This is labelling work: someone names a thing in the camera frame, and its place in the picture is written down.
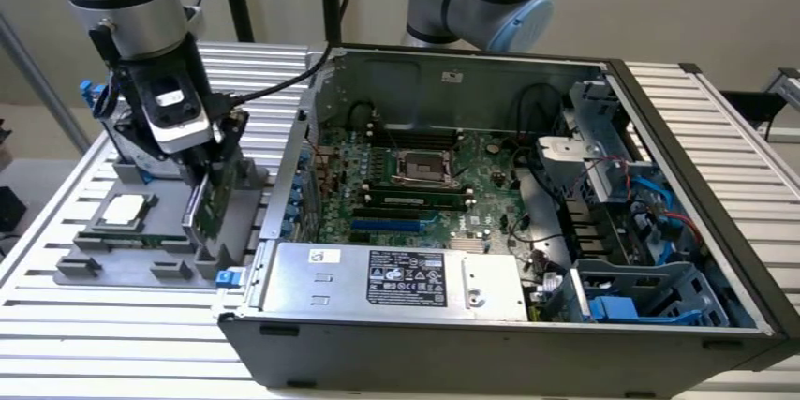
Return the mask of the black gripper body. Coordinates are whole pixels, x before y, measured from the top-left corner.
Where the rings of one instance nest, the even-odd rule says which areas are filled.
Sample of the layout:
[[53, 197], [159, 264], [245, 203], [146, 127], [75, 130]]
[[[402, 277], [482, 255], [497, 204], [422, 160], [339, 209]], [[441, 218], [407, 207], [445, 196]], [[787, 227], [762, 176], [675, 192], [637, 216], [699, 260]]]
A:
[[193, 42], [141, 60], [119, 62], [119, 91], [129, 116], [115, 126], [137, 126], [153, 138], [209, 138], [210, 84]]

